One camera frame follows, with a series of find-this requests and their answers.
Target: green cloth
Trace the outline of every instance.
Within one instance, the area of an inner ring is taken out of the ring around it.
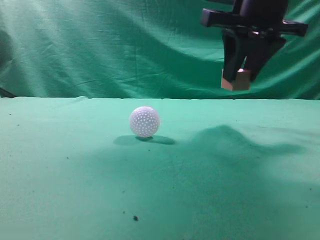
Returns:
[[[153,139],[129,128],[140,106],[161,117]],[[0,109],[1,240],[319,240],[320,101],[17,97]]]
[[[0,88],[16,96],[320,99],[320,4],[290,0],[309,24],[262,69],[250,92],[221,89],[219,28],[204,0],[10,0],[0,3]]]

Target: golf ball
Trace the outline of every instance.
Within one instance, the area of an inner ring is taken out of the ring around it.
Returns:
[[[131,113],[129,123],[135,135],[141,138],[149,138],[158,131],[160,118],[157,111],[152,107],[141,106]]]

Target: robotic arm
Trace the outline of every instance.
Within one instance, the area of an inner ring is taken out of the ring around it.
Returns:
[[[268,60],[286,44],[281,35],[304,37],[308,25],[284,20],[288,0],[207,0],[233,5],[231,12],[202,10],[201,24],[222,28],[224,66],[221,87],[250,89]]]

